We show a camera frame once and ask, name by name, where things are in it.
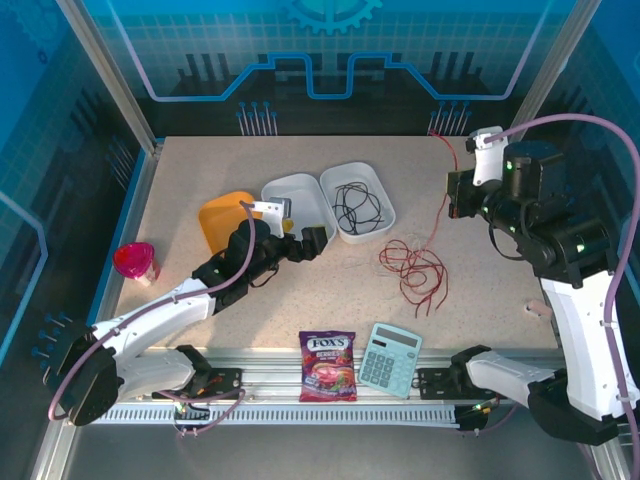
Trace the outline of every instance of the speckled beige tabletop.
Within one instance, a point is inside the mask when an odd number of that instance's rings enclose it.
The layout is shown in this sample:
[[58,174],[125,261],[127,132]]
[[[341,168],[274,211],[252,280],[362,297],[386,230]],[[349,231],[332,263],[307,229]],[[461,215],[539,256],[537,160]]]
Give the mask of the speckled beige tabletop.
[[[461,167],[472,167],[463,139],[451,138]],[[234,190],[259,198],[275,178],[364,161],[378,174],[396,210],[388,238],[430,233],[444,194],[450,152],[427,137],[170,137],[167,138],[138,239],[156,247],[160,278],[143,288],[126,280],[117,313],[166,293],[211,255],[198,223],[207,201]],[[498,235],[505,252],[511,239]],[[478,343],[503,348],[555,348],[548,319],[524,313],[541,298],[524,262],[502,259],[480,218],[450,220],[443,213],[433,249],[449,271],[449,296],[428,316],[398,291],[397,280],[375,275],[369,260],[380,242],[348,245],[339,237],[313,262],[282,262],[277,276],[241,301],[161,345],[197,347],[298,347],[299,330],[355,331],[364,348],[375,322],[407,328],[423,348],[463,348]]]

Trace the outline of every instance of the blue calculator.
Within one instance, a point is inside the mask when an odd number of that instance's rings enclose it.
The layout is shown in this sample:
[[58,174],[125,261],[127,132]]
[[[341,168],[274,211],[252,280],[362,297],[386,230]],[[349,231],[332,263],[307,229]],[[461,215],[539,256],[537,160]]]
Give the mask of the blue calculator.
[[362,359],[358,380],[371,388],[407,398],[422,338],[393,325],[376,323]]

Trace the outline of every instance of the candy bag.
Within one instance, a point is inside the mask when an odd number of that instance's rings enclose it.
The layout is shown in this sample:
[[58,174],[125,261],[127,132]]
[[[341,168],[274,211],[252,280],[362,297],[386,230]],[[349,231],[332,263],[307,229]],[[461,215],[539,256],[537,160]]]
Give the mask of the candy bag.
[[301,402],[354,402],[354,332],[300,332],[302,350]]

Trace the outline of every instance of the pink cup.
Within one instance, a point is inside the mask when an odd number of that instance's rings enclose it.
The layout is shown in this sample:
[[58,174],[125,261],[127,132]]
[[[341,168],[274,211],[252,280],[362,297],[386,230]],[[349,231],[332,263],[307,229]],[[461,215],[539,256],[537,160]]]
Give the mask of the pink cup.
[[123,277],[133,278],[148,287],[160,275],[160,265],[154,254],[155,249],[150,243],[127,243],[113,254],[113,266]]

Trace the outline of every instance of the red string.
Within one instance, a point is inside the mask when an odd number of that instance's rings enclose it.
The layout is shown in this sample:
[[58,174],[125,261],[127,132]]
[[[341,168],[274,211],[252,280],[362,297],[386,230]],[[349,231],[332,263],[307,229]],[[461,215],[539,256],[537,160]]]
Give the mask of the red string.
[[[436,132],[430,135],[442,140],[453,155],[453,165],[458,170],[458,156],[449,141]],[[435,310],[440,308],[449,295],[449,272],[440,258],[431,250],[429,245],[436,236],[440,215],[447,203],[447,194],[442,198],[442,203],[436,214],[433,230],[424,247],[419,245],[411,249],[402,240],[389,241],[380,254],[378,260],[384,268],[400,277],[400,293],[411,305],[416,307],[415,317],[418,318],[420,307],[426,305],[426,315],[429,315],[435,294],[444,284],[444,296],[437,303]]]

